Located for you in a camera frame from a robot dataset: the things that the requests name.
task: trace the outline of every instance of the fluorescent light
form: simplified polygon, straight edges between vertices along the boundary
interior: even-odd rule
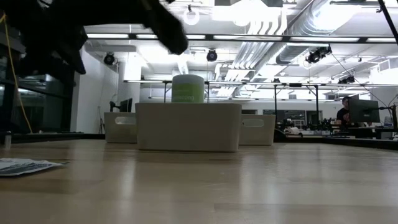
[[[148,97],[148,99],[153,99],[153,100],[164,100],[164,97],[160,97],[160,96],[150,96]],[[209,100],[234,100],[234,101],[274,101],[275,99],[272,98],[209,98]],[[296,100],[290,100],[290,99],[277,99],[277,101],[316,101],[314,99],[296,99]],[[333,102],[335,100],[319,100],[322,102]]]
[[[308,42],[357,42],[359,37],[291,37],[290,40]]]
[[[137,34],[138,39],[156,39],[155,34]]]
[[[192,39],[204,40],[206,38],[206,36],[205,35],[187,35],[187,38],[189,40],[192,40]]]
[[[268,40],[268,41],[279,41],[282,37],[269,37],[269,36],[255,36],[255,35],[214,35],[215,40]]]
[[[372,37],[368,38],[366,42],[391,42],[395,43],[396,40],[394,38],[378,38],[378,37]]]
[[[128,39],[128,34],[87,34],[91,39]]]
[[[209,82],[209,84],[242,85],[243,82]]]
[[[128,83],[163,83],[163,81],[149,81],[149,80],[125,80]]]
[[[328,44],[314,44],[314,43],[286,43],[288,46],[303,46],[303,47],[329,47]]]

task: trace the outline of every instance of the spotlight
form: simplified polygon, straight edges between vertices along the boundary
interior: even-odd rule
[[[310,55],[305,59],[308,63],[317,63],[321,59],[325,58],[326,55],[331,54],[331,48],[329,47],[319,47],[315,51],[310,52]]]
[[[104,63],[106,65],[114,65],[116,63],[116,59],[113,55],[114,55],[113,52],[106,53],[106,56],[104,58]]]
[[[349,84],[349,83],[354,83],[354,82],[355,82],[355,77],[353,75],[350,75],[347,78],[338,80],[338,84]]]
[[[215,62],[216,60],[217,60],[216,50],[209,50],[209,52],[207,53],[207,61]]]
[[[193,14],[193,18],[189,19],[188,14]],[[184,22],[191,26],[196,25],[200,19],[199,15],[200,14],[197,10],[192,10],[191,5],[188,5],[188,9],[185,10],[184,15],[183,15]]]

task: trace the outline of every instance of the table surface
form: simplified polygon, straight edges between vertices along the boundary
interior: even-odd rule
[[[327,144],[146,152],[78,140],[0,157],[70,162],[0,179],[0,223],[397,223],[398,154]]]

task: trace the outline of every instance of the ceiling light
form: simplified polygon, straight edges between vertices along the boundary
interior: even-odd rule
[[[326,55],[331,54],[330,47],[319,47],[315,51],[311,51],[310,55],[305,59],[308,63],[317,63],[321,59],[325,58]]]
[[[117,60],[115,59],[113,52],[106,53],[104,57],[104,63],[106,65],[114,65],[115,63],[117,63]]]
[[[314,44],[314,43],[286,43],[288,46],[297,47],[328,47],[329,44]]]
[[[206,57],[208,62],[215,62],[217,61],[217,53],[216,50],[211,49],[209,50],[209,52],[207,53],[207,57]]]
[[[188,13],[190,13],[190,12],[194,13],[194,16],[192,19],[188,18]],[[197,10],[192,10],[190,6],[184,12],[184,15],[183,15],[184,22],[191,26],[196,25],[199,22],[199,18],[200,18],[199,12]]]
[[[368,38],[366,42],[391,42],[395,43],[396,40],[394,38],[378,38],[378,37],[372,37]]]
[[[128,39],[128,34],[87,34],[90,39]]]
[[[137,39],[157,39],[155,34],[137,34]]]
[[[357,42],[359,37],[291,37],[290,40],[308,42]]]
[[[206,38],[205,35],[187,35],[188,40],[204,40]]]
[[[214,35],[215,40],[253,40],[253,41],[280,41],[282,37],[254,36],[254,35]]]

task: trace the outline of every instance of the blurry black object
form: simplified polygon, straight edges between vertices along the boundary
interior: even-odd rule
[[[208,62],[215,62],[217,61],[217,53],[216,50],[211,49],[209,50],[209,52],[207,53],[207,57],[206,57]]]
[[[338,84],[348,84],[348,83],[354,83],[355,82],[355,77],[353,75],[350,75],[347,78],[342,78],[341,80],[338,80]]]
[[[113,101],[110,101],[109,105],[111,106],[110,112],[113,112],[113,108],[117,108],[120,110],[120,106],[116,106],[116,103]]]
[[[113,52],[106,53],[106,56],[104,58],[104,63],[107,65],[114,65],[116,62],[116,59],[113,55],[114,55]]]
[[[310,52],[310,55],[305,59],[308,63],[317,63],[321,59],[325,58],[326,55],[332,53],[329,47],[319,47],[315,51]]]
[[[173,54],[181,54],[188,47],[181,22],[158,0],[53,0],[48,7],[37,0],[1,0],[0,9],[7,14],[9,25],[21,32],[27,56],[19,71],[25,75],[39,67],[46,70],[54,52],[75,71],[85,74],[79,53],[88,39],[83,26],[143,24]]]

